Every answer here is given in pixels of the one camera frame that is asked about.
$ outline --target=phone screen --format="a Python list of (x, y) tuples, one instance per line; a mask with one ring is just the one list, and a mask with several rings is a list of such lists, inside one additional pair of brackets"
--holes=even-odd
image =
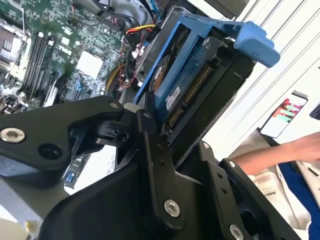
[(306, 98), (291, 94), (272, 114), (261, 133), (277, 138), (306, 103)]

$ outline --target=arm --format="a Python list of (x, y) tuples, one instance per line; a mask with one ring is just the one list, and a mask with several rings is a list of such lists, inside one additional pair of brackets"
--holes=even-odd
[(289, 148), (288, 144), (283, 144), (258, 149), (236, 156), (232, 160), (236, 162), (246, 174), (254, 175), (265, 168), (294, 160), (295, 157)]
[(259, 173), (276, 164), (301, 160), (314, 162), (320, 159), (320, 132), (302, 137), (295, 141), (234, 157), (235, 161), (248, 175)]

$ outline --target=smartphone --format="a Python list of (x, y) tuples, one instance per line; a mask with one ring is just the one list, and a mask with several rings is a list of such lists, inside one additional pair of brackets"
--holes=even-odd
[(261, 129), (261, 134), (272, 138), (279, 137), (307, 101), (305, 97), (292, 93), (269, 117)]
[(320, 105), (318, 105), (311, 113), (310, 117), (320, 120)]

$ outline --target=black mounting arm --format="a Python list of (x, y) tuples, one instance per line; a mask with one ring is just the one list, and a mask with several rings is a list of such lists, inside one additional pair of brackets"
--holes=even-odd
[(101, 96), (0, 117), (0, 126), (0, 175), (37, 188), (57, 184), (71, 159), (118, 147), (118, 170), (59, 202), (39, 240), (299, 239), (207, 143), (175, 169), (152, 110), (130, 111)]

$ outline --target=computer motherboard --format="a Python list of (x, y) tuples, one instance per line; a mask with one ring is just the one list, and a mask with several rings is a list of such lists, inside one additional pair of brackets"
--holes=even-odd
[(104, 95), (126, 47), (112, 18), (71, 0), (0, 0), (1, 112)]

